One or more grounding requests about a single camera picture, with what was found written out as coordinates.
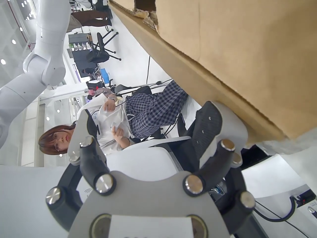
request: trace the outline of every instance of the brown hair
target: brown hair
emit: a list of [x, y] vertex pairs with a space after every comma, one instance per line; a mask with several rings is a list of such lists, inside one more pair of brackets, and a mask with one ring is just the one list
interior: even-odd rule
[[42, 134], [38, 142], [41, 152], [48, 155], [66, 154], [67, 149], [58, 152], [55, 149], [55, 146], [51, 144], [54, 140], [54, 133], [63, 132], [64, 130], [72, 130], [74, 128], [75, 128], [74, 124], [72, 124], [71, 126], [58, 125], [51, 128], [46, 133]]

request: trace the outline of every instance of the hand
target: hand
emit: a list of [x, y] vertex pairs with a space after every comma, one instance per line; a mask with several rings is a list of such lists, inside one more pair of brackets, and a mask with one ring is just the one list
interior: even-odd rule
[[112, 135], [117, 143], [120, 142], [120, 140], [122, 139], [123, 133], [124, 133], [124, 131], [120, 127], [118, 127], [118, 129], [116, 130], [115, 126], [113, 126]]
[[107, 112], [113, 112], [116, 109], [116, 103], [112, 99], [108, 99], [104, 106], [103, 109]]

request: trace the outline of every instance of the black rubber pad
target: black rubber pad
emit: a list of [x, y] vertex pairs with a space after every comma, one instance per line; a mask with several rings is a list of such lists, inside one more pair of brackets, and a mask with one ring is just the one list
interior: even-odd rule
[[204, 106], [196, 112], [196, 124], [192, 136], [192, 143], [195, 154], [199, 160], [207, 147], [217, 136], [222, 127], [222, 117], [218, 109], [211, 102], [206, 102]]

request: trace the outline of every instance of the plaid pants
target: plaid pants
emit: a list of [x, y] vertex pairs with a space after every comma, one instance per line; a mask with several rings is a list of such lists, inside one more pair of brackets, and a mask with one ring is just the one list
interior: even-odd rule
[[176, 122], [188, 95], [174, 81], [158, 94], [139, 93], [126, 101], [132, 134], [137, 138], [146, 138], [161, 126]]

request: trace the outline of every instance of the brown pants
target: brown pants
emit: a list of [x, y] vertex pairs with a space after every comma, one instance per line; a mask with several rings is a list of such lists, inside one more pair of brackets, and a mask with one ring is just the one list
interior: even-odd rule
[[105, 18], [108, 17], [108, 14], [105, 12], [95, 10], [78, 11], [72, 13], [72, 16], [74, 16], [82, 26], [102, 27], [110, 25], [110, 21], [108, 19], [105, 20]]

